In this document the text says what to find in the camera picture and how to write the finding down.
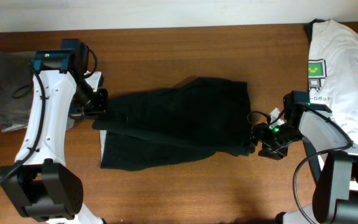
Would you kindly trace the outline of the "black shorts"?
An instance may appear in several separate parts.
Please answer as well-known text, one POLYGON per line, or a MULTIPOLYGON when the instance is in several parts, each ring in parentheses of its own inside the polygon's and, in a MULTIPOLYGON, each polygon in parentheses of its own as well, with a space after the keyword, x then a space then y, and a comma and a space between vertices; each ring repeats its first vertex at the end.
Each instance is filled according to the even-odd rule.
POLYGON ((111 98, 93 123, 106 133, 101 168, 138 171, 217 152, 248 156, 255 151, 249 113, 247 83, 223 78, 111 98))

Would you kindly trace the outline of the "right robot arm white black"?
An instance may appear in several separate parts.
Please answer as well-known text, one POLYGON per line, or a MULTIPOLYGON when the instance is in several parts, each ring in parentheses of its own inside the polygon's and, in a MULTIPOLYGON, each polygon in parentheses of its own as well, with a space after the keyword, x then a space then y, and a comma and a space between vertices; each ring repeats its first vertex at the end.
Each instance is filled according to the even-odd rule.
POLYGON ((292 91, 283 98, 283 111, 252 128, 253 144, 261 143, 259 155, 275 160, 287 156, 289 145, 302 140, 306 157, 297 165, 293 196, 297 210, 282 212, 278 223, 358 223, 358 145, 322 104, 310 103, 308 94, 292 91), (297 178, 310 162, 316 188, 311 205, 301 206, 297 178))

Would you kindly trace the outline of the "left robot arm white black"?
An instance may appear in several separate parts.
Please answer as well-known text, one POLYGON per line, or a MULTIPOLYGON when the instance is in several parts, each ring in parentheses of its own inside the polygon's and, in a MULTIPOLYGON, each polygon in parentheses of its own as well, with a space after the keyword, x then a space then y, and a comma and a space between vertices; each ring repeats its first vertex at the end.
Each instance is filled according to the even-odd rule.
POLYGON ((18 214, 46 223, 104 223, 84 204, 83 184, 66 167, 68 119, 106 113, 103 76, 88 71, 94 52, 80 39, 64 39, 57 50, 35 53, 33 100, 24 141, 12 166, 0 168, 3 189, 18 214))

